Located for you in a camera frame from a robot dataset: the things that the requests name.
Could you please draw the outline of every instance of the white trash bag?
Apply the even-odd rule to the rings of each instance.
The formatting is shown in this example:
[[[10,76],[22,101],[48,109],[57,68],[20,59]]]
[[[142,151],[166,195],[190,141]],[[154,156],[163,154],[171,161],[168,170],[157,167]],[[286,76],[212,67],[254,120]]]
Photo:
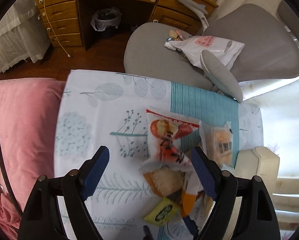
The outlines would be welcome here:
[[[97,10],[91,18],[91,26],[97,32],[103,32],[109,26],[115,26],[117,29],[121,22],[121,16],[122,13],[115,7]]]
[[[184,41],[168,41],[165,47],[171,50],[181,49],[190,63],[202,68],[200,56],[203,50],[210,51],[230,70],[245,44],[214,36],[193,36]]]

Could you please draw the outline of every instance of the pink blanket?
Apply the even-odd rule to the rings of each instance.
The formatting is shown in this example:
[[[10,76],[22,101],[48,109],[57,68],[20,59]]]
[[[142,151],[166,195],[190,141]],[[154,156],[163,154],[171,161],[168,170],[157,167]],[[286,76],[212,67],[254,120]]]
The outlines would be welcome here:
[[[64,86],[65,82],[48,78],[0,81],[0,142],[11,187],[23,210],[37,177],[54,176],[54,139]],[[0,184],[7,192],[1,171]],[[6,204],[3,198],[0,205]]]

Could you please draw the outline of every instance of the wooden floor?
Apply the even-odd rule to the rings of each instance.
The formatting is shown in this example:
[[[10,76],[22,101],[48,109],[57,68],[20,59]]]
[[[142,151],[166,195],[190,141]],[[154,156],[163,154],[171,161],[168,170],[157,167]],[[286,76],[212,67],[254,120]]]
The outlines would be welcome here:
[[[48,77],[66,81],[71,69],[92,69],[125,72],[124,52],[131,32],[124,32],[112,38],[97,41],[87,51],[73,50],[68,57],[64,52],[56,52],[50,46],[42,60],[32,63],[21,61],[5,73],[0,73],[0,80]]]

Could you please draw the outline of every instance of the wooden desk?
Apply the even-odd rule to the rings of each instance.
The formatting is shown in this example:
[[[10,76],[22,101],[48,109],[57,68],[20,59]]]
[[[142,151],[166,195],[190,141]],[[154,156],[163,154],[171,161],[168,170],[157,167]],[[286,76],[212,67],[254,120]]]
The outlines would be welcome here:
[[[194,0],[203,4],[209,13],[218,7],[213,0]],[[97,9],[115,6],[122,12],[122,23],[129,26],[148,21],[160,22],[184,30],[190,34],[200,28],[198,17],[177,0],[36,0],[47,33],[54,47],[80,46],[88,49],[96,31],[90,26],[91,16]]]

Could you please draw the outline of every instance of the gray office chair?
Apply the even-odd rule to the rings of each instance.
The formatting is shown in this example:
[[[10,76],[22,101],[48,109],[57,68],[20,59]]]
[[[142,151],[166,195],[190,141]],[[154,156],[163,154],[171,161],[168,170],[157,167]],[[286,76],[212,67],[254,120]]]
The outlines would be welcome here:
[[[145,23],[136,29],[125,51],[126,73],[212,90],[214,84],[201,69],[181,60],[177,52],[164,47],[171,29],[176,30],[160,23]],[[257,5],[240,6],[212,22],[203,35],[245,43],[230,71],[238,82],[299,76],[296,43],[283,24]]]

